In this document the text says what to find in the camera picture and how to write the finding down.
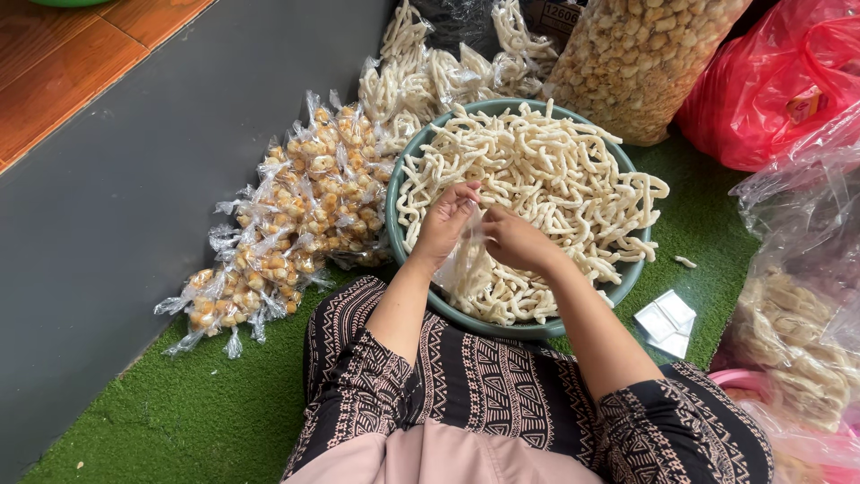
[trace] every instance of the plastic basin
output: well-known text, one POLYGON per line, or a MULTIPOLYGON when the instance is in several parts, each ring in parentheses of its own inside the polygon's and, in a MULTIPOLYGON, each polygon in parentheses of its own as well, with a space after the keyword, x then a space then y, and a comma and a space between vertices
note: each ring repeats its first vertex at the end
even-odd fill
MULTIPOLYGON (((473 102, 472 104, 466 104, 464 109, 467 113, 477 113, 478 111, 482 111, 484 114, 490 116, 500 115, 508 108, 511 109, 511 112, 518 113, 518 107, 522 102, 528 103, 532 111, 538 110, 543 113, 546 109, 546 102, 535 101, 533 99, 515 98, 491 99, 489 101, 473 102)), ((433 124, 438 127, 442 127, 452 117, 452 112, 442 115, 436 118, 433 121, 433 124)), ((554 119, 571 118, 579 123, 593 124, 582 116, 557 106, 552 109, 552 117, 554 119)), ((406 227, 397 223, 398 212, 396 207, 397 197, 400 196, 400 185, 406 177, 402 170, 403 157, 406 155, 411 155, 413 157, 423 156, 424 150, 421 149, 421 145, 429 144, 434 135, 435 133, 429 125, 422 128, 422 130, 419 131, 403 149, 403 153, 401 153, 400 158, 397 160, 394 170, 391 173, 388 195, 385 199, 385 213, 388 214, 388 216, 385 217, 385 227, 388 230, 389 241, 391 242, 391 248, 394 251, 394 258, 400 265, 403 265, 407 256, 402 244, 403 238, 406 235, 406 227)), ((630 159, 627 158, 627 155, 624 154, 618 145, 611 143, 610 141, 606 141, 605 143, 606 148, 610 153, 612 153, 612 156, 614 156, 618 162, 619 172, 625 173, 636 170, 630 162, 630 159)), ((638 229, 631 232, 630 235, 636 236, 647 242, 651 240, 651 229, 650 227, 638 229)), ((645 261, 642 260, 632 263, 615 263, 616 270, 621 274, 621 284, 615 285, 611 282, 603 283, 598 287, 598 289, 606 291, 606 296, 612 300, 612 302, 618 304, 630 292, 630 289, 633 288, 633 284, 635 284, 636 279, 639 278, 639 273, 642 271, 642 266, 644 264, 645 261)), ((564 326, 562 325, 562 320, 560 318, 547 319, 546 324, 544 325, 538 324, 536 321, 524 321, 517 322, 512 326, 499 326, 494 323, 485 323, 483 321, 476 320, 471 316, 461 313, 456 308, 449 306, 436 291, 437 289, 435 288, 430 289, 427 297, 430 302, 430 306, 443 318, 449 320, 451 323, 463 327, 463 329, 469 332, 497 338, 518 340, 553 338, 564 334, 564 326)))

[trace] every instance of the clear plastic bag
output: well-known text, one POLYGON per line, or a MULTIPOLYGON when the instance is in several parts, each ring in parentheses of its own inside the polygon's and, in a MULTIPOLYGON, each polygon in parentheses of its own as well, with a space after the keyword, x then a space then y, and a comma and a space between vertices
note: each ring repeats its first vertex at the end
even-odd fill
POLYGON ((451 298, 469 298, 486 288, 490 281, 481 209, 472 200, 465 203, 472 207, 472 214, 460 231, 457 245, 433 274, 433 283, 451 298))
POLYGON ((556 104, 651 146, 750 0, 590 0, 549 84, 556 104))
POLYGON ((726 350, 766 371, 775 411, 823 432, 860 399, 860 145, 838 145, 856 120, 817 133, 817 143, 731 192, 762 245, 726 350))

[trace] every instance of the large plastic bag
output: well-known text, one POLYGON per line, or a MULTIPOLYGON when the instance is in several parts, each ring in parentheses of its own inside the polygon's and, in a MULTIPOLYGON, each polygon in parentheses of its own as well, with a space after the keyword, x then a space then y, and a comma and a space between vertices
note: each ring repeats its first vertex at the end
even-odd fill
POLYGON ((547 84, 556 103, 651 146, 750 0, 591 0, 547 84))
POLYGON ((766 372, 775 412, 831 433, 860 400, 860 144, 836 146, 856 118, 731 192, 762 246, 725 350, 766 372))
MULTIPOLYGON (((758 171, 860 101, 860 0, 782 0, 722 46, 675 116, 729 168, 758 171)), ((857 140, 860 126, 836 146, 857 140)))

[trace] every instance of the woman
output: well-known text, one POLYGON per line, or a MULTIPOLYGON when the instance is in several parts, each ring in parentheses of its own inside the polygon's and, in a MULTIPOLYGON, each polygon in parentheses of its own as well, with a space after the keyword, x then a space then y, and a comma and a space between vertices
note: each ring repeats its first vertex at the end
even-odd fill
POLYGON ((576 358, 426 311, 479 182, 427 212, 388 288, 361 277, 311 317, 293 482, 769 482, 764 433, 699 369, 657 368, 564 252, 504 208, 489 254, 538 273, 576 358))

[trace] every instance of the tied plastic bag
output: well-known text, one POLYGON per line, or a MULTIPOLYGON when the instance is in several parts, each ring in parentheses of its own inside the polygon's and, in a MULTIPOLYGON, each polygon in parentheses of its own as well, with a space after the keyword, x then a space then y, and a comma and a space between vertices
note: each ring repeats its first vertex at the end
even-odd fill
POLYGON ((468 298, 489 283, 489 255, 484 246, 481 210, 472 200, 465 203, 471 205, 472 215, 460 230, 454 250, 433 274, 433 282, 454 298, 468 298))
MULTIPOLYGON (((816 144, 824 125, 850 118, 860 101, 857 12, 858 0, 778 3, 699 77, 675 116, 684 136, 744 171, 816 144)), ((830 141, 849 146, 859 134, 855 126, 830 141)))
POLYGON ((725 351, 767 373, 774 410, 830 433, 860 404, 860 144, 833 147, 853 129, 828 125, 822 146, 772 163, 731 192, 762 246, 725 351))

